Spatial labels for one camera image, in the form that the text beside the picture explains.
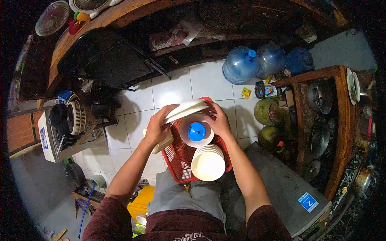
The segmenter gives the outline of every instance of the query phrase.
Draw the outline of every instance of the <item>blue hose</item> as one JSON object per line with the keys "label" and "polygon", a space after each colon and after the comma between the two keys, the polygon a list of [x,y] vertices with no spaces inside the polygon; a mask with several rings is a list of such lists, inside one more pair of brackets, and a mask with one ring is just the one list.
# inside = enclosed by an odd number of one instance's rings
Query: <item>blue hose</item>
{"label": "blue hose", "polygon": [[94,186],[93,188],[91,189],[91,192],[90,192],[90,195],[88,195],[88,199],[87,199],[87,202],[86,202],[86,206],[85,206],[85,209],[83,210],[83,215],[82,215],[82,219],[80,220],[80,227],[79,227],[79,234],[78,234],[78,238],[80,238],[80,231],[82,230],[82,223],[83,223],[83,218],[85,217],[85,213],[86,213],[86,209],[87,209],[87,205],[88,205],[88,202],[90,201],[90,198],[91,198],[91,194],[93,193],[94,191],[94,188],[95,186],[97,185],[96,182],[94,182]]}

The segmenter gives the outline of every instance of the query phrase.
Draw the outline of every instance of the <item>maroon shirt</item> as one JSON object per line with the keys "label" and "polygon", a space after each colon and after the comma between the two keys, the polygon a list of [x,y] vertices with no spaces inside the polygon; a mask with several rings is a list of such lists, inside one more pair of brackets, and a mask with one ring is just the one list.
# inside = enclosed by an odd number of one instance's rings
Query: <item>maroon shirt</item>
{"label": "maroon shirt", "polygon": [[[87,225],[82,240],[233,241],[221,220],[190,209],[156,212],[147,217],[146,232],[132,239],[131,216],[113,197],[103,199]],[[292,240],[272,206],[256,209],[248,220],[247,240]]]}

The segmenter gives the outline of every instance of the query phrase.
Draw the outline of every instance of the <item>red plastic basket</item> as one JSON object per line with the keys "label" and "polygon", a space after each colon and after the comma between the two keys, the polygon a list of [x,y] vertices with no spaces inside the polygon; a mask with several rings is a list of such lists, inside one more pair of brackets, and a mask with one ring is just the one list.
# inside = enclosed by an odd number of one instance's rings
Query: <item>red plastic basket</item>
{"label": "red plastic basket", "polygon": [[[202,97],[207,101],[212,101],[209,97]],[[214,110],[210,107],[204,110],[206,114],[215,118],[212,113]],[[178,183],[187,183],[192,181],[199,181],[197,177],[193,175],[190,169],[190,165],[193,159],[194,152],[197,148],[190,147],[185,144],[179,136],[179,127],[183,118],[171,122],[170,130],[173,135],[173,143],[162,150],[165,161],[169,167],[170,173],[174,180]],[[230,162],[228,150],[225,146],[224,141],[218,135],[215,135],[213,140],[210,142],[220,147],[225,158],[225,172],[232,170],[232,164]]]}

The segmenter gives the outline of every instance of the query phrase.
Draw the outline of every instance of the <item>white tile floor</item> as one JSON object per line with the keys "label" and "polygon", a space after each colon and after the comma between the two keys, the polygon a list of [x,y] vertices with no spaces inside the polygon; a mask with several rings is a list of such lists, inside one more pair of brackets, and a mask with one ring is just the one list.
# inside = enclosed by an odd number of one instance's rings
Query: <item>white tile floor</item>
{"label": "white tile floor", "polygon": [[[168,104],[183,103],[208,96],[227,114],[231,131],[242,148],[257,140],[263,127],[254,117],[254,107],[260,100],[254,94],[252,79],[242,85],[227,82],[222,75],[223,61],[208,62],[186,67],[164,76],[143,81],[136,92],[122,91],[118,98],[122,108],[117,111],[118,125],[106,128],[107,142],[74,155],[75,162],[85,176],[101,174],[110,184],[114,175],[131,156],[143,138],[142,131],[150,117]],[[247,87],[252,91],[249,99],[241,96]],[[150,155],[142,178],[155,185],[156,174],[165,171],[166,162],[161,153]]]}

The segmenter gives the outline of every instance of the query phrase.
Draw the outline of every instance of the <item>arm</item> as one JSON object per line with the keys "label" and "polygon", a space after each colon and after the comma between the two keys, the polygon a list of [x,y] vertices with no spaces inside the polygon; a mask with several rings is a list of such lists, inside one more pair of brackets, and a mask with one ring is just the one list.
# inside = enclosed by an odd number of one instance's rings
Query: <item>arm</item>
{"label": "arm", "polygon": [[146,136],[141,140],[138,147],[119,169],[108,187],[106,197],[115,197],[126,207],[129,198],[138,185],[142,172],[145,169],[147,160],[153,148],[166,138],[167,126],[164,126],[164,119],[167,113],[176,108],[177,104],[164,106],[157,114],[150,118],[147,126]]}
{"label": "arm", "polygon": [[245,200],[245,221],[248,223],[249,217],[256,209],[272,204],[268,199],[267,190],[259,173],[230,131],[226,115],[218,104],[212,103],[212,105],[216,110],[217,114],[215,116],[217,118],[212,120],[209,116],[206,116],[205,119],[227,146],[236,181]]}

